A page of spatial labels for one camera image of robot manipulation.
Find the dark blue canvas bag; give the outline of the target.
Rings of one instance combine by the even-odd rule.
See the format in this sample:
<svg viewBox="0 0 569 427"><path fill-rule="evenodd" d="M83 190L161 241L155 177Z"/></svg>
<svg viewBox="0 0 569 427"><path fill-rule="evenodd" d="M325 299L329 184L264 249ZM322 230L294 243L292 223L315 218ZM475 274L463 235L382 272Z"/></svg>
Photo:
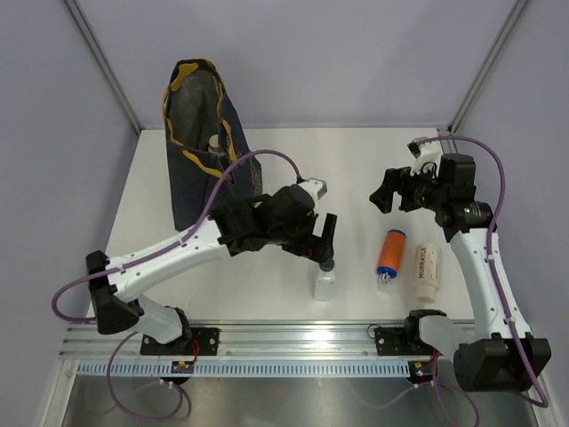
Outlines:
<svg viewBox="0 0 569 427"><path fill-rule="evenodd" d="M250 152L240 118L214 64L176 63L162 100L174 228L196 223L221 174ZM208 151L217 134L225 155Z"/></svg>

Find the pale green cylindrical bottle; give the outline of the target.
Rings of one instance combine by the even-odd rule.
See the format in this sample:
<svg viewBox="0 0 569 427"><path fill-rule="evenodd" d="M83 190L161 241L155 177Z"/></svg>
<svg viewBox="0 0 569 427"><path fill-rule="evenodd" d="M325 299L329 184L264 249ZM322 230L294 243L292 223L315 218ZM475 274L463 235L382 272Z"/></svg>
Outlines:
<svg viewBox="0 0 569 427"><path fill-rule="evenodd" d="M219 138L217 134L212 135L208 141L208 151L213 153L217 157L223 157L225 155L223 149L220 146Z"/></svg>

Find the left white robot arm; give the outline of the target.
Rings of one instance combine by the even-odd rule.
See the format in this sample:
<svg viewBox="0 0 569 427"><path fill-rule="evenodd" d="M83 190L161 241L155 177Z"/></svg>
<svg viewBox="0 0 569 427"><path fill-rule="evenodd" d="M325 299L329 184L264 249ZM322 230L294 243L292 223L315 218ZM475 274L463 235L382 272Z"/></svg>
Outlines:
<svg viewBox="0 0 569 427"><path fill-rule="evenodd" d="M102 251L89 254L89 290L98 332L137 332L171 354L185 352L192 331L183 310L163 306L145 293L199 265L269 245L316 263L331 260L336 215L326 215L321 235L313 232L317 203L325 193L324 181L309 179L274 195L231 202L188 230L137 252L116 257Z"/></svg>

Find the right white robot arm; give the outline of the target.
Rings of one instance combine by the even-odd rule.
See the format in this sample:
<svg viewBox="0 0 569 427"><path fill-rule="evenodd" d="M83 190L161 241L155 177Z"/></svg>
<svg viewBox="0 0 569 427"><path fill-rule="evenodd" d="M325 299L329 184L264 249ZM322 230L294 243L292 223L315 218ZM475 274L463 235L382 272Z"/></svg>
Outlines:
<svg viewBox="0 0 569 427"><path fill-rule="evenodd" d="M466 334L441 310L412 310L401 327L373 330L380 356L444 356L453 362L463 391L525 392L551 358L549 341L525 322L501 262L496 210L477 201L471 156L445 154L438 166L389 168L371 202L387 214L394 195L400 210L435 214L461 267L474 314L475 335Z"/></svg>

